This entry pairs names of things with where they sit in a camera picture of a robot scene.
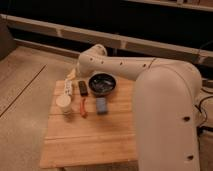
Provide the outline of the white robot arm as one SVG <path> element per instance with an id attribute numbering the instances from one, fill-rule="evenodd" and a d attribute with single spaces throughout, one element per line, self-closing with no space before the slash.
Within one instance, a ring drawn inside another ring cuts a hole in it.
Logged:
<path id="1" fill-rule="evenodd" d="M 97 44 L 78 56 L 76 74 L 95 71 L 132 80 L 140 171 L 200 171 L 195 100 L 202 87 L 189 62 L 157 57 L 109 57 Z"/>

